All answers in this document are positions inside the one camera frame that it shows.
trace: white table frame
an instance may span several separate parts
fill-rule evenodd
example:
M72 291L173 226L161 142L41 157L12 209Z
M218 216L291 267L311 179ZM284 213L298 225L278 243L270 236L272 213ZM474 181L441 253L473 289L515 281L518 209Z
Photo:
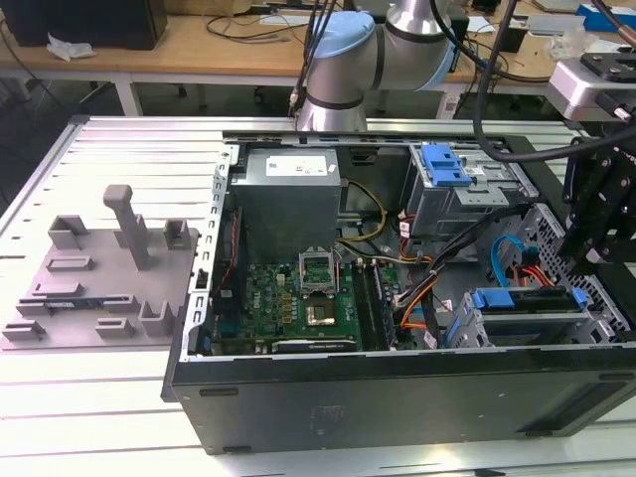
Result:
M264 75L207 75L186 73L138 73L138 72L109 72L109 71L80 71L80 70L50 70L32 69L36 77L41 80L77 80L77 81L109 81L114 83L121 107L126 116L142 116L143 110L135 88L136 82L164 82L187 84L241 84L252 86L294 86L296 77L264 76ZM1 68L0 78L22 79L30 78L21 68ZM437 119L452 119L455 115L461 95L468 88L467 82L444 82L434 88L442 91L441 101L437 109ZM527 84L498 84L495 92L503 94L544 95L544 85ZM197 88L199 102L205 104L205 92L202 87ZM383 92L379 109L386 109L387 95Z

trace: table leg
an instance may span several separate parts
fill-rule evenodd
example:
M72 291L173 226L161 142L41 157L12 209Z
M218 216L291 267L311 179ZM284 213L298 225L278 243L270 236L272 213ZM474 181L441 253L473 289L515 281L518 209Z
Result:
M378 96L378 107L376 112L378 114L386 114L389 107L389 91L387 89L381 89Z
M459 104L459 98L461 92L457 91L445 91L441 94L441 101L437 108L437 119L452 119L455 116L457 110L457 104Z
M116 79L115 87L121 101L123 113L126 116L143 116L139 96L135 90L135 84L130 79Z
M6 78L4 79L4 83L9 89L11 89L11 92L13 92L22 102L31 100L31 94L29 93L29 90L27 89L27 86L23 79Z
M206 101L206 86L204 84L197 84L197 103L199 104L199 109L205 109L208 105Z

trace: floor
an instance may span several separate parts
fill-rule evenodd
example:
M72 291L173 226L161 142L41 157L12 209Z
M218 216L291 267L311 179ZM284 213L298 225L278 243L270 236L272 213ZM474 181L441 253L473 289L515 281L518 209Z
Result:
M0 215L20 191L39 161L68 122L69 114L121 115L121 106L114 88L79 107L79 101L90 93L87 82L46 82L50 91L68 111L62 110L33 81L31 100L21 103L9 95L0 80ZM165 116L283 116L287 113L289 88L265 87L263 102L254 101L251 86L206 86L207 106L197 104L195 87L185 86L187 96L180 97L173 84L144 83L137 86L144 113ZM390 95L385 117L432 118L435 116L440 93L396 91ZM491 119L555 119L555 112L545 108L541 98L534 96L497 96L489 98L487 117ZM368 117L375 112L378 93L367 95L365 104ZM469 96L458 118L470 118L474 94Z

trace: black computer case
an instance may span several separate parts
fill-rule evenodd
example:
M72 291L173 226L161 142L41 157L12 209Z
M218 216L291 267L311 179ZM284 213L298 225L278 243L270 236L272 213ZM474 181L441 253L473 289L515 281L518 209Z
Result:
M23 47L69 43L152 50L167 17L163 0L0 0L11 33Z

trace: wooden table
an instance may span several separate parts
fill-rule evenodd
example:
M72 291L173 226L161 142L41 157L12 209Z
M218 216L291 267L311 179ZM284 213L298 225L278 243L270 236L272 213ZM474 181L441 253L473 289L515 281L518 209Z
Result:
M636 0L613 3L636 3ZM491 22L503 13L500 6ZM520 14L540 13L530 3L520 3ZM242 23L251 17L240 18ZM216 28L222 30L225 20ZM279 26L230 25L227 33L249 35L274 30ZM304 36L298 28L296 36ZM43 80L101 80L115 84L126 115L141 115L141 107L134 84L136 82L173 82L194 84L251 84L294 85L301 67L302 45L290 32L280 34L286 41L267 45L247 45L231 42L211 35L204 20L198 16L170 16L168 27L153 51L131 51L115 48L96 48L96 56L67 63L54 57L46 48L19 47L12 36L10 44L18 57ZM486 45L492 44L494 34L471 35ZM526 36L517 54L504 54L510 73L524 76L549 76L555 62L545 52L548 39ZM449 74L437 90L443 91L438 118L450 118L459 97L471 83L474 65L462 57L455 73ZM0 77L27 79L4 45L0 45ZM543 94L543 85L514 81L500 81L496 92L516 94Z

